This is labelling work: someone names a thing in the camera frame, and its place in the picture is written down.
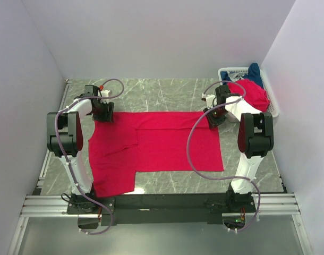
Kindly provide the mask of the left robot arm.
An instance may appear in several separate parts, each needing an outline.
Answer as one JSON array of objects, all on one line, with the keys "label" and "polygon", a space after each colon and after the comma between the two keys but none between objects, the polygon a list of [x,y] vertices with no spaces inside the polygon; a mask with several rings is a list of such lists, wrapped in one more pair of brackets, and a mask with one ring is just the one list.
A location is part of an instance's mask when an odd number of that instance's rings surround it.
[{"label": "left robot arm", "polygon": [[111,207],[96,196],[93,181],[88,176],[82,160],[84,144],[81,120],[91,115],[94,120],[112,122],[114,103],[112,91],[103,86],[86,85],[84,93],[59,112],[47,114],[47,148],[60,159],[71,183],[68,211],[85,214],[109,214]]}]

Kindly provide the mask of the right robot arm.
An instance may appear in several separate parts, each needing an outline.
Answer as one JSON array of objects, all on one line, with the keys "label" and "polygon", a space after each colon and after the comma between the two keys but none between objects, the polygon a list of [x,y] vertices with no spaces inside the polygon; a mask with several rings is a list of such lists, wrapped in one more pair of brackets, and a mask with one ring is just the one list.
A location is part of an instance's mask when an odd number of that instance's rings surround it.
[{"label": "right robot arm", "polygon": [[231,114],[239,122],[237,146],[240,159],[236,178],[229,184],[225,206],[229,211],[237,212],[248,201],[252,192],[252,183],[262,160],[274,146],[272,114],[262,112],[237,93],[232,93],[227,85],[215,89],[215,95],[202,94],[201,99],[207,107],[203,110],[210,128],[223,124],[226,115]]}]

